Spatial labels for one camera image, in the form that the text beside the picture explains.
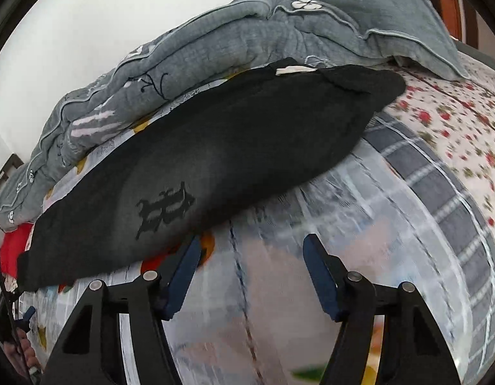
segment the white flower embroidery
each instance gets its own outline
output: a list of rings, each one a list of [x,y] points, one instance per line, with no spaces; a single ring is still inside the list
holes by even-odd
[[[296,0],[292,2],[292,7],[303,10],[318,10],[322,5],[315,0]]]

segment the human hand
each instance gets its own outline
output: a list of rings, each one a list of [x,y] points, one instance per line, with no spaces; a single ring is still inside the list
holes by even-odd
[[[23,353],[25,354],[25,360],[28,369],[34,366],[40,369],[39,361],[35,356],[35,350],[33,350],[32,343],[27,339],[26,333],[21,329],[17,329],[17,335],[19,337]],[[21,360],[21,354],[19,353],[16,346],[13,343],[5,342],[3,343],[3,350],[5,352],[5,355],[7,356],[7,359],[10,361],[12,366],[14,366],[14,369],[16,369],[17,373],[24,377],[28,377],[28,372],[25,371]]]

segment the black cable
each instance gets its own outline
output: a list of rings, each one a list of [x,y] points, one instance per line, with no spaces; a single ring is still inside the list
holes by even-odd
[[[12,328],[12,337],[13,337],[14,341],[16,342],[17,349],[20,353],[21,362],[23,363],[23,368],[25,369],[25,374],[27,376],[27,379],[30,382],[30,384],[33,385],[32,378],[30,378],[30,375],[28,373],[28,365],[26,364],[25,352],[23,352],[23,349],[21,347],[20,338],[18,337],[16,328],[15,328],[14,315],[12,313],[12,306],[10,305],[7,289],[5,288],[5,281],[3,279],[1,266],[0,266],[0,289],[2,290],[2,297],[4,299],[4,304],[7,307],[7,315],[9,316],[10,326]]]

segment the gray plaid border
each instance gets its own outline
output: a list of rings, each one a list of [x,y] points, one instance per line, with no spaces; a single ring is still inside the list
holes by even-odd
[[[495,354],[495,241],[490,228],[458,178],[399,120],[379,113],[363,138],[385,157],[431,212],[463,268],[474,323],[465,376],[470,380]]]

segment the black logo on shirt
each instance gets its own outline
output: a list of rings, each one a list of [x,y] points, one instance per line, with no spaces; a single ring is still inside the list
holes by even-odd
[[[139,217],[142,218],[142,224],[135,237],[136,240],[145,231],[155,233],[161,222],[169,224],[178,217],[183,218],[188,209],[195,203],[195,198],[186,191],[183,181],[178,191],[175,192],[171,188],[162,191],[159,196],[160,199],[152,203],[148,200],[140,200],[137,203],[137,206],[141,206]]]

